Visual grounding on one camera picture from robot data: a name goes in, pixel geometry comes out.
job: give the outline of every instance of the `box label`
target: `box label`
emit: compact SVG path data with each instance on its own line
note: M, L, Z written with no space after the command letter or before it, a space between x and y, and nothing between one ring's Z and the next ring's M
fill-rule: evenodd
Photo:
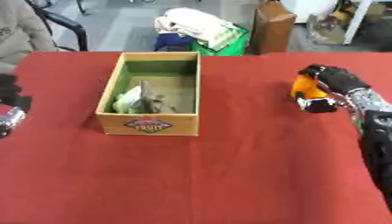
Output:
M127 122L124 125L146 133L157 133L160 130L167 130L172 126L168 122L153 119L137 119Z

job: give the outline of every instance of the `person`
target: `person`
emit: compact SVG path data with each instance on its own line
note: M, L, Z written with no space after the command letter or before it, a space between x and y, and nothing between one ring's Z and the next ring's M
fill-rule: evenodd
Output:
M25 0L0 0L0 74L33 51L56 51L45 24Z

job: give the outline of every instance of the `black glove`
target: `black glove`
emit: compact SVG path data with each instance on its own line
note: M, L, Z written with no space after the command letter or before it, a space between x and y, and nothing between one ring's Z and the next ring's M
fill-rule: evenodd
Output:
M346 69L336 66L311 65L299 71L300 74L306 74L313 79L318 79L334 93L346 95L356 88L370 88L370 86L360 80L355 75L349 73Z
M0 74L0 103L11 107L19 107L25 113L28 113L32 98L19 95L22 88L15 84L17 80L18 77L15 75Z

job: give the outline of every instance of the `white cloth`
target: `white cloth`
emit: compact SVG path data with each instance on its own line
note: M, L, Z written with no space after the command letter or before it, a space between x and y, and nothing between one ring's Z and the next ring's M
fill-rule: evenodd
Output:
M214 15L189 8L168 10L162 17L155 20L158 33L177 32L196 38L199 42L207 43L210 48L220 44L219 37L227 29L236 27Z

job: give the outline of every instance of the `orange object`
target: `orange object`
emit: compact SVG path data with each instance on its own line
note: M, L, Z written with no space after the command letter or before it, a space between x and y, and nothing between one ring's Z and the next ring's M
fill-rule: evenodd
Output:
M318 82L311 77L298 75L291 89L291 96L296 97L297 92L304 93L305 99L324 98L327 93L318 88Z

